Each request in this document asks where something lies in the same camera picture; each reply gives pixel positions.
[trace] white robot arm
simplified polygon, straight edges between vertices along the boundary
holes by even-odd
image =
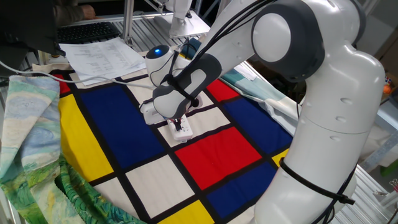
[[[358,161],[384,84],[382,65],[352,47],[364,23],[356,0],[234,0],[191,62],[167,46],[148,52],[148,72],[157,86],[151,103],[162,117],[181,118],[199,92],[256,54],[289,81],[307,82],[285,166],[321,189],[339,192]],[[279,169],[251,224],[318,223],[331,202]]]
[[[191,7],[192,0],[145,0],[149,5],[151,5],[158,12],[163,13],[166,8],[173,13],[173,20],[169,32],[171,38],[178,37],[184,31],[185,17],[190,16],[189,9]]]

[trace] black stripe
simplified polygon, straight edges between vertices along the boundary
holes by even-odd
[[[108,146],[108,143],[105,141],[105,138],[102,135],[100,129],[97,127],[95,121],[90,115],[90,112],[87,110],[87,107],[85,106],[83,100],[81,99],[79,94],[79,89],[76,87],[76,85],[71,85],[70,88],[75,97],[76,104],[78,105],[82,115],[84,116],[86,122],[88,123],[88,126],[90,127],[96,140],[98,141],[98,144],[101,146],[106,158],[108,159],[109,164],[111,165],[114,173],[116,174],[116,177],[118,178],[123,190],[125,191],[130,202],[132,203],[134,209],[136,210],[139,218],[144,222],[150,221],[149,214],[146,211],[144,204],[138,197],[137,192],[134,190],[127,176],[123,172],[121,166],[119,165],[118,160],[114,156],[111,148]]]
[[[115,80],[117,80],[119,82],[129,83],[129,82],[137,81],[137,80],[147,78],[147,77],[148,77],[148,74],[145,74],[145,75],[139,75],[139,76],[127,78],[127,79],[122,79],[121,77],[117,77],[117,78],[115,78]]]
[[[197,114],[199,112],[208,111],[208,110],[213,109],[213,108],[216,108],[216,105],[214,105],[214,104],[208,105],[208,106],[205,106],[205,107],[202,107],[202,108],[195,109],[195,110],[185,114],[185,116],[189,118],[190,116],[193,116],[193,115],[195,115],[195,114]],[[153,126],[155,128],[160,128],[160,127],[163,127],[165,125],[167,125],[167,121],[161,121],[159,123],[152,124],[151,126]]]
[[[69,75],[69,74],[72,74],[72,73],[75,73],[75,71],[74,70],[54,69],[51,72],[49,72],[50,75],[63,75],[63,76]]]
[[[64,97],[69,96],[71,94],[72,94],[72,91],[69,91],[69,92],[66,92],[66,93],[61,93],[60,94],[60,98],[64,98]]]
[[[263,157],[254,161],[253,163],[247,165],[246,167],[243,167],[242,169],[225,176],[217,183],[207,187],[206,189],[203,189],[203,193],[206,195],[212,193],[213,191],[215,191],[215,190],[219,189],[220,187],[224,186],[225,184],[227,184],[229,181],[235,180],[238,177],[244,175],[245,173],[253,170],[254,168],[261,166],[261,164],[265,163],[265,161],[267,161],[267,159],[263,158]]]
[[[250,208],[251,206],[255,205],[257,203],[257,201],[261,198],[262,194],[258,195],[257,197],[254,197],[253,199],[247,201],[246,203],[244,203],[241,207],[239,207],[237,210],[235,210],[233,213],[227,215],[226,217],[224,217],[223,219],[223,223],[228,223],[231,220],[233,220],[234,218],[236,218],[238,215],[242,214],[244,211],[246,211],[248,208]]]
[[[279,167],[275,164],[274,160],[272,159],[272,157],[268,154],[266,154],[258,145],[257,143],[250,137],[250,135],[247,134],[247,132],[245,132],[245,130],[239,125],[239,123],[227,112],[227,110],[224,108],[223,103],[224,102],[218,102],[215,97],[206,89],[204,90],[204,92],[207,94],[207,96],[212,100],[212,102],[214,104],[217,105],[217,107],[221,110],[221,112],[223,112],[223,114],[226,116],[226,118],[229,120],[229,122],[231,122],[231,124],[244,136],[244,138],[250,143],[250,145],[261,155],[262,157],[262,161],[267,161],[275,170],[277,170]],[[286,148],[288,148],[290,146],[290,144],[284,146],[282,148],[282,150],[284,151]],[[249,208],[250,204],[247,204],[245,207],[241,207],[240,209],[238,209],[237,211],[232,212],[231,214],[228,215],[228,217],[236,217],[238,216],[242,210],[244,211],[245,209]]]
[[[154,128],[160,128],[160,127],[165,126],[165,125],[167,125],[167,121],[161,121],[159,123],[152,124],[151,126],[153,126]]]
[[[208,136],[212,136],[212,135],[214,135],[214,134],[217,134],[217,133],[219,133],[219,132],[221,132],[221,131],[227,130],[227,129],[232,128],[232,127],[233,127],[233,125],[232,125],[231,123],[226,124],[226,125],[224,125],[224,126],[220,126],[220,127],[216,128],[216,129],[214,129],[214,130],[207,131],[207,132],[205,132],[205,133],[203,133],[203,134],[201,134],[201,135],[199,135],[199,136],[196,136],[196,137],[194,137],[194,138],[191,138],[191,139],[189,139],[189,140],[188,140],[187,142],[185,142],[185,143],[180,143],[180,144],[174,146],[172,149],[173,149],[173,151],[175,152],[175,151],[177,151],[177,150],[179,150],[179,149],[182,149],[183,147],[187,147],[187,146],[189,146],[189,145],[191,145],[191,144],[194,144],[195,142],[197,142],[197,141],[199,141],[199,140],[202,140],[202,139],[204,139],[204,138],[206,138],[206,137],[208,137]]]
[[[143,165],[146,165],[146,164],[148,164],[150,162],[156,161],[157,159],[160,159],[160,158],[162,158],[164,156],[167,156],[167,152],[166,151],[160,152],[160,153],[158,153],[158,154],[156,154],[156,155],[154,155],[154,156],[152,156],[150,158],[144,159],[143,161],[136,162],[135,164],[124,168],[123,171],[126,172],[126,173],[130,172],[130,171],[132,171],[132,170],[134,170],[134,169],[136,169],[136,168],[138,168],[140,166],[143,166]]]
[[[208,110],[213,109],[213,108],[216,108],[216,107],[217,107],[217,106],[216,106],[215,104],[208,105],[208,106],[205,106],[205,107],[201,107],[201,108],[195,109],[195,110],[193,110],[193,111],[191,111],[191,112],[188,112],[188,113],[185,114],[185,115],[189,118],[189,117],[191,117],[191,116],[193,116],[193,115],[195,115],[195,114],[197,114],[197,113],[204,112],[204,111],[208,111]]]
[[[97,186],[99,184],[105,183],[113,178],[116,178],[116,174],[114,172],[110,173],[110,174],[106,174],[105,176],[102,176],[100,178],[97,178],[95,180],[90,181],[90,185],[91,186]]]
[[[167,209],[166,211],[160,213],[159,215],[155,216],[152,218],[151,222],[152,223],[159,223],[160,221],[166,219],[167,217],[175,214],[176,212],[180,211],[181,209],[187,207],[188,205],[192,204],[193,202],[196,202],[199,200],[196,195],[192,195],[191,197],[185,199],[184,201],[174,205],[170,209]]]
[[[173,161],[173,163],[175,164],[175,166],[177,167],[178,171],[180,171],[180,173],[184,177],[185,181],[187,181],[188,185],[191,187],[195,195],[198,197],[198,199],[200,199],[200,202],[206,208],[207,212],[210,214],[214,222],[221,223],[221,217],[218,215],[217,211],[213,208],[209,200],[206,198],[206,195],[201,190],[196,181],[193,179],[193,177],[191,176],[187,168],[184,166],[184,164],[181,162],[181,160],[173,152],[170,152],[169,156]]]
[[[239,95],[239,96],[235,96],[235,97],[232,97],[230,99],[227,99],[227,100],[221,100],[220,103],[221,104],[230,103],[230,102],[234,102],[235,100],[238,100],[238,99],[241,99],[241,98],[243,98],[243,96]]]

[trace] stack of papers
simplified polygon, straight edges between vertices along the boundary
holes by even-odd
[[[60,44],[80,80],[116,78],[146,68],[145,60],[119,37],[92,44]],[[95,78],[84,85],[103,82]]]

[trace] white plastic piece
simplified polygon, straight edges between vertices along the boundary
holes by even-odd
[[[200,95],[197,96],[197,100],[199,101],[198,106],[189,107],[187,113],[195,109],[199,109],[203,106],[203,100]],[[143,104],[141,106],[140,112],[144,115],[145,123],[148,125],[155,124],[165,120],[165,118],[155,110],[153,102]]]
[[[169,124],[170,131],[172,132],[173,138],[176,141],[186,142],[192,138],[193,132],[185,115],[183,115],[181,118],[181,130],[179,131],[177,131],[171,119],[168,119],[167,123]]]
[[[275,13],[262,16],[253,30],[253,46],[257,54],[267,62],[283,58],[291,42],[290,28],[286,20]]]
[[[154,103],[146,103],[141,106],[140,112],[144,115],[145,123],[148,125],[155,124],[165,119],[160,115],[154,107]]]

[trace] cloth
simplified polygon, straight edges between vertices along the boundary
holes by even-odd
[[[258,102],[261,108],[293,136],[298,123],[296,102],[273,87],[255,69],[248,68],[257,74],[254,80],[248,80],[235,69],[225,73],[220,80],[241,95]]]
[[[77,4],[78,0],[53,0],[57,27],[67,26],[84,19],[83,9]]]
[[[30,224],[141,224],[107,202],[63,159],[59,93],[60,84],[51,78],[10,77],[0,155],[6,197]]]
[[[34,67],[77,80],[66,65]],[[151,85],[138,72],[116,78]],[[147,223],[248,223],[292,137],[257,102],[217,80],[187,114],[193,138],[177,142],[166,122],[146,125],[152,91],[102,82],[61,87],[68,163],[114,205]]]

